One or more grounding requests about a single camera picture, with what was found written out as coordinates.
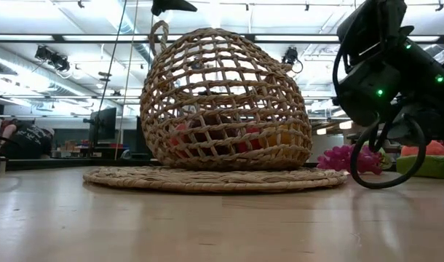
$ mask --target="ceiling beam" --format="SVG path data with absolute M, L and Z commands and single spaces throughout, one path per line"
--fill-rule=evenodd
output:
M 161 34 L 156 35 L 156 42 L 160 43 Z M 167 43 L 173 43 L 182 35 L 170 34 Z M 256 44 L 340 44 L 337 35 L 333 34 L 240 34 L 251 39 Z M 409 38 L 417 44 L 444 44 L 444 35 L 411 35 Z M 26 34 L 26 33 L 0 33 L 0 43 L 36 43 L 36 44 L 148 44 L 148 35 L 135 34 L 120 35 L 116 40 L 115 34 Z

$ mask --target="green bowl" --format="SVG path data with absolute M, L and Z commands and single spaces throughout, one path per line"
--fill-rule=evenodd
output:
M 397 172 L 403 174 L 407 172 L 416 161 L 416 156 L 404 156 L 397 159 Z M 443 178 L 444 179 L 444 156 L 426 156 L 421 168 L 414 174 L 423 178 Z

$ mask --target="woven basket handle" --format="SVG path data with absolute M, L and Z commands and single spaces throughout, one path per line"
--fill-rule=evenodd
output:
M 167 49 L 167 37 L 169 35 L 169 25 L 164 21 L 160 20 L 159 22 L 155 23 L 151 28 L 151 33 L 149 34 L 149 47 L 151 48 L 152 54 L 154 56 L 157 55 L 156 52 L 156 45 L 154 43 L 154 35 L 156 34 L 157 29 L 162 27 L 162 30 L 164 31 L 164 34 L 162 35 L 160 45 L 161 45 L 161 52 L 164 52 L 164 50 Z
M 288 71 L 292 70 L 292 65 L 291 64 L 284 64 L 284 63 L 280 63 L 280 68 L 287 73 Z

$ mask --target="fluorescent light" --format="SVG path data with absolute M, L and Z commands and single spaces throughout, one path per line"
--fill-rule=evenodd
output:
M 45 98 L 45 96 L 43 96 L 43 95 L 1 95 L 0 98 L 36 99 L 36 98 Z
M 16 117 L 16 118 L 41 118 L 41 117 L 45 117 L 45 118 L 77 118 L 77 119 L 82 119 L 82 118 L 89 118 L 90 115 L 89 114 L 77 114 L 77 115 L 0 115 L 0 117 L 4 117 L 4 118 L 9 118 L 9 117 Z M 123 116 L 124 119 L 135 119 L 136 116 Z
M 125 96 L 118 96 L 118 95 L 107 95 L 104 97 L 104 99 L 124 99 Z M 127 100 L 129 99 L 140 99 L 139 96 L 131 96 L 131 95 L 127 95 Z
M 320 97 L 303 97 L 304 100 L 327 100 L 327 99 L 331 99 L 333 98 L 333 96 L 320 96 Z
M 52 36 L 46 35 L 0 35 L 0 41 L 18 40 L 18 41 L 54 41 Z
M 115 41 L 116 36 L 114 35 L 93 35 L 93 36 L 82 36 L 82 35 L 72 35 L 63 36 L 66 41 Z M 121 35 L 118 41 L 132 41 L 133 35 Z M 147 36 L 136 36 L 133 41 L 145 41 L 148 40 Z
M 433 48 L 433 47 L 435 47 L 435 46 L 436 46 L 436 44 L 431 44 L 431 45 L 429 45 L 429 46 L 423 48 L 423 50 L 424 50 L 424 51 L 427 51 L 428 49 L 431 49 L 431 48 Z
M 92 98 L 91 95 L 53 95 L 53 99 L 88 99 Z
M 321 128 L 316 131 L 318 135 L 325 135 L 327 133 L 327 130 L 325 128 Z
M 332 116 L 343 116 L 344 114 L 346 114 L 345 111 L 339 110 L 339 111 L 333 113 Z
M 412 3 L 412 4 L 407 4 L 408 8 L 406 9 L 406 12 L 408 13 L 412 13 L 412 12 L 435 12 L 435 9 L 439 7 L 439 4 L 436 3 L 432 3 L 434 1 L 415 1 L 416 3 Z
M 31 106 L 30 103 L 21 100 L 21 99 L 17 99 L 17 98 L 12 98 L 12 99 L 5 99 L 5 98 L 0 98 L 0 101 L 4 101 L 4 102 L 8 102 L 8 103 L 14 103 L 20 106 Z
M 335 41 L 338 42 L 338 36 L 331 35 L 311 35 L 311 36 L 283 36 L 283 35 L 271 35 L 271 36 L 256 36 L 256 41 L 323 41 L 330 42 Z
M 180 37 L 182 37 L 182 35 L 168 35 L 167 40 L 168 41 L 175 41 L 175 40 L 179 39 Z
M 419 42 L 419 41 L 437 41 L 439 36 L 409 36 L 411 41 Z
M 340 123 L 338 126 L 340 127 L 341 130 L 348 130 L 352 128 L 352 125 L 353 121 L 347 121 Z

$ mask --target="computer monitor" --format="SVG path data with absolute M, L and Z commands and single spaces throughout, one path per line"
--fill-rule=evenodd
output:
M 90 123 L 90 148 L 98 145 L 98 140 L 115 138 L 115 121 L 117 108 L 107 108 L 92 112 L 90 119 L 83 119 Z
M 136 117 L 136 153 L 146 154 L 149 159 L 152 157 L 152 152 L 146 145 L 146 139 L 144 138 L 143 129 L 141 128 L 141 118 Z

